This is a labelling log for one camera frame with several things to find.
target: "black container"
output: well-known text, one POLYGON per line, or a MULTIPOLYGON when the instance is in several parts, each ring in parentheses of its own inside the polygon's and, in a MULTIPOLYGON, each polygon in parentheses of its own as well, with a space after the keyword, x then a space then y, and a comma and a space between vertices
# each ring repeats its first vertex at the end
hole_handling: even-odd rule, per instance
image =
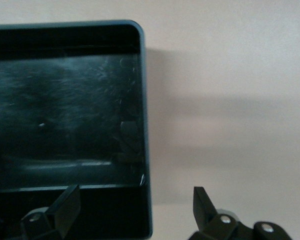
POLYGON ((69 185, 81 212, 67 239, 151 236, 145 81, 133 21, 0 25, 5 237, 69 185))

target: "beige surface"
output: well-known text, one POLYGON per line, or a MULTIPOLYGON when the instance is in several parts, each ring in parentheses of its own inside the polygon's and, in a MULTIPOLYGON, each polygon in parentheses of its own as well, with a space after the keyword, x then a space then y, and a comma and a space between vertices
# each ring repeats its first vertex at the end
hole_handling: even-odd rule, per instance
POLYGON ((300 1, 0 0, 0 24, 107 19, 146 36, 152 239, 197 229, 193 186, 300 239, 300 1))

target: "bolt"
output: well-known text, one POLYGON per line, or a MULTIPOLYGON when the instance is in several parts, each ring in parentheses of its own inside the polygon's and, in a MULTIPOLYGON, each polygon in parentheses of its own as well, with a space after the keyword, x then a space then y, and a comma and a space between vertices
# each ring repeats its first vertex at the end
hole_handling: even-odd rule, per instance
POLYGON ((268 233, 273 233, 274 232, 274 228, 272 226, 270 226, 269 224, 267 224, 267 223, 263 223, 261 225, 261 227, 262 227, 263 230, 265 230, 268 233))
POLYGON ((41 217, 40 213, 32 214, 31 218, 29 219, 30 222, 35 222, 41 217))
POLYGON ((224 224, 229 224, 229 223, 231 223, 230 217, 228 217, 228 216, 226 216, 226 215, 222 215, 222 216, 220 217, 220 219, 221 219, 221 221, 222 221, 224 224))

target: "screw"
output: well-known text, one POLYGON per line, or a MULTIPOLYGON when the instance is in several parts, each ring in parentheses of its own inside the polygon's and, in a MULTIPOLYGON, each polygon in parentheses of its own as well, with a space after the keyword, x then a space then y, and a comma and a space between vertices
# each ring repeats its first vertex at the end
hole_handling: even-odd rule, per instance
POLYGON ((270 226, 269 224, 263 223, 261 225, 262 229, 265 230, 268 233, 273 233, 274 232, 274 228, 272 226, 270 226))
POLYGON ((35 222, 41 217, 40 213, 34 213, 29 219, 30 222, 35 222))
POLYGON ((229 223, 231 223, 230 217, 228 217, 228 216, 226 216, 226 215, 222 215, 222 216, 220 217, 220 219, 221 219, 221 221, 222 221, 224 224, 229 224, 229 223))

